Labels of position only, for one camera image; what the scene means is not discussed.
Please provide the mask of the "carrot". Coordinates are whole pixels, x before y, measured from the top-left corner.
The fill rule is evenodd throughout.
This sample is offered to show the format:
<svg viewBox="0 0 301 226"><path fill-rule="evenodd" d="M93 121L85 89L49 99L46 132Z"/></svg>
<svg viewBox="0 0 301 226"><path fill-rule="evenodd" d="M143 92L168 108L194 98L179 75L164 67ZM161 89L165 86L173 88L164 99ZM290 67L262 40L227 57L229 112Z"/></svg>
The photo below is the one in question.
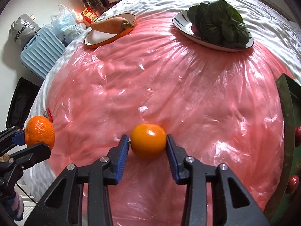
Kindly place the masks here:
<svg viewBox="0 0 301 226"><path fill-rule="evenodd" d="M135 25L123 17L113 17L94 22L90 27L103 33L119 34L126 29L133 29Z"/></svg>

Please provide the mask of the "black white oval plate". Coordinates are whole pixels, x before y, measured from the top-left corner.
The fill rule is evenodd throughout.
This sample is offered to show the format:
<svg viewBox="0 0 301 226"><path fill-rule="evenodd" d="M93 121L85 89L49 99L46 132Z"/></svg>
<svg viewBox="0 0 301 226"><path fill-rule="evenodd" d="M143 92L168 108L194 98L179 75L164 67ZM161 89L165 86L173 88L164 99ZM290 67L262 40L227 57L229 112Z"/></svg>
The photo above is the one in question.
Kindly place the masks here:
<svg viewBox="0 0 301 226"><path fill-rule="evenodd" d="M203 11L193 6L174 15L173 25L192 41L215 50L239 52L254 44L234 8Z"/></svg>

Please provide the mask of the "light blue suitcase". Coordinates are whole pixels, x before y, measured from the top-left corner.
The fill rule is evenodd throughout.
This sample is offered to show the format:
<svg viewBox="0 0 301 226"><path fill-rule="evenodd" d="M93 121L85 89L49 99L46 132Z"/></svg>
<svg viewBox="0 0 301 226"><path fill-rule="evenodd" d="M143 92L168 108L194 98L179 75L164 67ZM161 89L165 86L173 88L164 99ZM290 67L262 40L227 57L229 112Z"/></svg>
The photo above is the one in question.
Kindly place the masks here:
<svg viewBox="0 0 301 226"><path fill-rule="evenodd" d="M20 62L44 80L65 50L65 45L47 27L42 27L20 54Z"/></svg>

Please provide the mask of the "orange rimmed white plate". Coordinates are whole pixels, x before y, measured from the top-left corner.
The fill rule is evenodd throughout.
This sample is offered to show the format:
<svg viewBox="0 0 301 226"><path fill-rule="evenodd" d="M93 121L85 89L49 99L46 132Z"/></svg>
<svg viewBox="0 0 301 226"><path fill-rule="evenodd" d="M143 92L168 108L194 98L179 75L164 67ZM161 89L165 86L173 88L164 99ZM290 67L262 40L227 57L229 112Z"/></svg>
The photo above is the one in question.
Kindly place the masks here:
<svg viewBox="0 0 301 226"><path fill-rule="evenodd" d="M136 16L132 13L115 15L90 25L91 31L84 39L88 48L97 48L112 43L129 34L135 28Z"/></svg>

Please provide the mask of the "green leafy bok choy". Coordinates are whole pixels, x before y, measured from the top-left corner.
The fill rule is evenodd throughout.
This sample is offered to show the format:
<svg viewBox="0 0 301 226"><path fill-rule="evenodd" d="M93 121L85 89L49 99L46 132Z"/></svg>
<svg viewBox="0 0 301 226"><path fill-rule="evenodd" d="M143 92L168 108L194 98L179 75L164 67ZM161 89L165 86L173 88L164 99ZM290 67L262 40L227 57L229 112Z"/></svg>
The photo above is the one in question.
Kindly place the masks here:
<svg viewBox="0 0 301 226"><path fill-rule="evenodd" d="M225 0L204 1L192 6L187 16L201 39L228 48L245 48L247 25L240 13Z"/></svg>

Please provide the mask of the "smooth orange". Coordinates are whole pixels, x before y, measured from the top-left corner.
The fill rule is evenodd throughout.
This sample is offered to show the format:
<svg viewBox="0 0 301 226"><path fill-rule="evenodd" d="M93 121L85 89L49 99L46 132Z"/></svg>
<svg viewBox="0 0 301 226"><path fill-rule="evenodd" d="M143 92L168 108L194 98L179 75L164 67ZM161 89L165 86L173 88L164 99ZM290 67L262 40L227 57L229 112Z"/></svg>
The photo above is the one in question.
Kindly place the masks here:
<svg viewBox="0 0 301 226"><path fill-rule="evenodd" d="M141 159L156 159L166 148L166 132L157 124L139 124L131 133L131 148Z"/></svg>

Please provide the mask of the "pink plastic sheet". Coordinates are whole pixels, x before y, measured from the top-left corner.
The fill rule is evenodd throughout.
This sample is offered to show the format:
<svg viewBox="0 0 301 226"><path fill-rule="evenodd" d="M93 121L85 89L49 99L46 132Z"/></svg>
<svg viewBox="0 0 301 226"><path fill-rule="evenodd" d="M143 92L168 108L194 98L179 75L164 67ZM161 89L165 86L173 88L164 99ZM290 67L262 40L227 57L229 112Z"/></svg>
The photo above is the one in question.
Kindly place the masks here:
<svg viewBox="0 0 301 226"><path fill-rule="evenodd" d="M204 164L226 163L264 208L277 188L284 124L276 79L288 68L264 45L211 50L164 12L94 50L82 42L50 85L55 144L49 165L93 163L135 126L151 123Z"/></svg>

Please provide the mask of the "clear blue plastic bags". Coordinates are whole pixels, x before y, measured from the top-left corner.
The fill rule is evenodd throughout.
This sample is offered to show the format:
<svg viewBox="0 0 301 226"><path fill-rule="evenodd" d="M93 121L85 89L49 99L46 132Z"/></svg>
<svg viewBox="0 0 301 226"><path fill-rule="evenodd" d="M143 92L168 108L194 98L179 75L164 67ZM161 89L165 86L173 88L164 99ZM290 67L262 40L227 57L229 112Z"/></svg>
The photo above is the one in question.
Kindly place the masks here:
<svg viewBox="0 0 301 226"><path fill-rule="evenodd" d="M64 44L70 44L81 36L86 30L83 22L78 22L75 10L59 4L59 14L51 16L51 23L43 27L50 29Z"/></svg>

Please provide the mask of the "small red apple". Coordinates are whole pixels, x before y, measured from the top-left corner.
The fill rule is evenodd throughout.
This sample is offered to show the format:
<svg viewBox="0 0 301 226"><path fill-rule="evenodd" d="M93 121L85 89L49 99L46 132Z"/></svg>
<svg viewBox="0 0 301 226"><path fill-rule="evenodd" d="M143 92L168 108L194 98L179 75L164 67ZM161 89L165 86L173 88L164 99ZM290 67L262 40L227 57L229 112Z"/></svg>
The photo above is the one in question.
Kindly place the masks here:
<svg viewBox="0 0 301 226"><path fill-rule="evenodd" d="M287 184L287 188L285 193L286 194L293 194L295 192L295 190L297 189L299 184L299 176L298 175L292 175L289 180L288 180L288 184Z"/></svg>

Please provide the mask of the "bumpy mandarin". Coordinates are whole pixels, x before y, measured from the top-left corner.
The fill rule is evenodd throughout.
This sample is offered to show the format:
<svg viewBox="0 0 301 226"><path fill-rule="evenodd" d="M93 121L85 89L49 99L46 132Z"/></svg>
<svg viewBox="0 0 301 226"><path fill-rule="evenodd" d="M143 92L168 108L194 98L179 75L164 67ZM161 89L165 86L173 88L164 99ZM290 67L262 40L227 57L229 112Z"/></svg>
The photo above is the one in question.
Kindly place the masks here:
<svg viewBox="0 0 301 226"><path fill-rule="evenodd" d="M27 122L24 137L27 146L44 143L50 150L54 147L55 131L52 123L44 116L34 116Z"/></svg>

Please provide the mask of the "grey printed plastic bag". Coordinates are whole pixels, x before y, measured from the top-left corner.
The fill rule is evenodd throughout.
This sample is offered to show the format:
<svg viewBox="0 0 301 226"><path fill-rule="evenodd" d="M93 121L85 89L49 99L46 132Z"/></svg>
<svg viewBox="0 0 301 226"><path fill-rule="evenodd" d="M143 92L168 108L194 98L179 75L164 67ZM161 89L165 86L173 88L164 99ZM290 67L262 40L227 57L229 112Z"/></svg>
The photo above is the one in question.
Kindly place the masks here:
<svg viewBox="0 0 301 226"><path fill-rule="evenodd" d="M29 15L23 14L11 24L9 35L23 49L40 29L41 27Z"/></svg>

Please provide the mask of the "green rectangular tray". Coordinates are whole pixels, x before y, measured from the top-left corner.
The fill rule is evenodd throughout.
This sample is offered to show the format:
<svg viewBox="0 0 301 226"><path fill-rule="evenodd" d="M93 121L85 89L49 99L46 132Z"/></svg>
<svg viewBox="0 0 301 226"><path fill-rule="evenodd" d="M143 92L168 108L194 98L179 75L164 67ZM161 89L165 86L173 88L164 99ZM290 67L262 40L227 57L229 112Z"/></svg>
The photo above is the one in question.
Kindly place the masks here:
<svg viewBox="0 0 301 226"><path fill-rule="evenodd" d="M280 182L265 206L270 225L300 225L300 146L295 147L295 128L300 126L300 85L286 74L276 81L284 117L284 161ZM299 176L293 194L286 194L288 180Z"/></svg>

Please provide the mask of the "red yellow snack bag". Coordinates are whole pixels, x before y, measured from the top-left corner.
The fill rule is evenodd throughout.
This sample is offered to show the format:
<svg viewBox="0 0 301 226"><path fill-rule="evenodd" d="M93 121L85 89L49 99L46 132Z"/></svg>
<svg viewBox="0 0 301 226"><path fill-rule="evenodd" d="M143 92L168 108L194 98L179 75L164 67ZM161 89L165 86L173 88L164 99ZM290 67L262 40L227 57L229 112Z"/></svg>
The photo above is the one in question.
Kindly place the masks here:
<svg viewBox="0 0 301 226"><path fill-rule="evenodd" d="M97 18L98 15L96 12L94 12L90 7L87 7L84 11L80 13L84 24L86 27L89 27L91 24L93 24Z"/></svg>

